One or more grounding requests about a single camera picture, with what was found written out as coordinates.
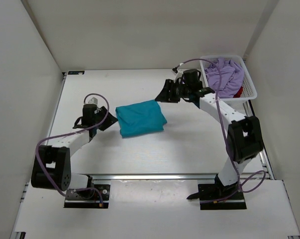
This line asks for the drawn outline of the teal t-shirt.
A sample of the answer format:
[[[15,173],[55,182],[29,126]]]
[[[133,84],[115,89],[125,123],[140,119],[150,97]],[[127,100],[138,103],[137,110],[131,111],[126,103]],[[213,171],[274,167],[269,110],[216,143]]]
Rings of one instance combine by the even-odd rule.
[[[120,106],[115,109],[122,138],[161,132],[167,123],[154,100]]]

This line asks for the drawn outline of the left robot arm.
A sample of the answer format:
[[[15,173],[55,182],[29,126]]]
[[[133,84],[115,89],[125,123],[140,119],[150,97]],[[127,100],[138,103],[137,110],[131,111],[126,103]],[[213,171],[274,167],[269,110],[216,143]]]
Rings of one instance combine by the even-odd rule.
[[[82,116],[76,119],[73,130],[59,137],[52,145],[40,144],[31,174],[31,185],[34,188],[66,191],[72,179],[71,157],[82,146],[92,141],[97,131],[104,131],[118,122],[106,107],[96,104],[85,104]]]

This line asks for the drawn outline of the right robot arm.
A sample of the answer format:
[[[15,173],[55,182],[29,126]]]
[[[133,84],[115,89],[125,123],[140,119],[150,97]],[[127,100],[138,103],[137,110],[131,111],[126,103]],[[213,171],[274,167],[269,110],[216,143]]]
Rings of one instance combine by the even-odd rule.
[[[241,173],[263,150],[260,122],[257,117],[237,112],[222,101],[215,90],[203,86],[200,76],[200,71],[190,69],[175,80],[167,79],[155,101],[193,103],[220,123],[228,159],[216,175],[211,191],[225,199],[239,189]]]

